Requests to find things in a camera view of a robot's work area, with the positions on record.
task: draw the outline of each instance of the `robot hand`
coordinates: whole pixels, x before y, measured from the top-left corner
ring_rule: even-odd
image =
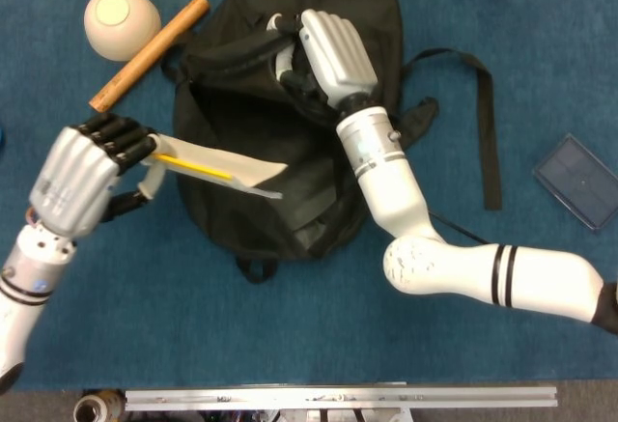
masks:
[[[30,194],[39,220],[21,230],[0,272],[0,394],[21,372],[28,336],[75,253],[73,240],[154,197],[164,174],[156,166],[140,190],[112,197],[122,174],[155,149],[151,133],[104,113],[56,139]]]
[[[618,334],[616,284],[604,284],[583,258],[525,247],[447,244],[431,224],[398,132],[384,108],[370,106],[378,81],[358,33],[349,21],[325,12],[305,11],[300,22],[299,39],[315,78],[328,104],[343,112],[337,133],[371,214],[396,238],[383,261],[395,288],[414,295],[467,295]]]

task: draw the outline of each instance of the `cable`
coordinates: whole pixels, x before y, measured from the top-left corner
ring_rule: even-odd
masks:
[[[472,234],[470,231],[464,229],[462,226],[458,226],[454,222],[449,221],[448,219],[446,219],[444,216],[442,216],[440,214],[437,214],[437,213],[435,213],[435,212],[433,212],[431,210],[429,210],[429,214],[430,214],[431,217],[434,217],[435,219],[440,221],[445,226],[448,226],[451,229],[455,229],[460,234],[464,234],[466,237],[468,237],[470,239],[473,239],[474,241],[478,241],[479,243],[481,243],[483,245],[489,245],[490,244],[485,239],[481,239],[479,236],[476,236],[476,235]]]
[[[29,207],[28,210],[26,210],[26,222],[28,224],[30,224],[32,227],[35,227],[37,225],[37,214],[35,213],[35,209],[32,207]]]
[[[185,419],[179,419],[176,417],[168,417],[167,419],[163,417],[151,417],[148,416],[146,418],[137,419],[137,422],[186,422]]]

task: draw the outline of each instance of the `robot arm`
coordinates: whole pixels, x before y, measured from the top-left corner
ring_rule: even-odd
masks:
[[[28,336],[74,253],[74,240],[103,220],[155,196],[164,169],[151,166],[140,189],[112,197],[122,174],[155,149],[151,131],[106,113],[65,127],[30,194],[38,221],[17,237],[0,273],[0,394],[19,377]]]
[[[351,23],[305,11],[299,39],[328,104],[370,212],[396,239],[386,249],[386,278],[413,295],[453,293],[487,303],[566,316],[618,334],[616,284],[605,284],[583,258],[511,245],[463,248],[432,226],[399,134],[371,103],[378,80]]]

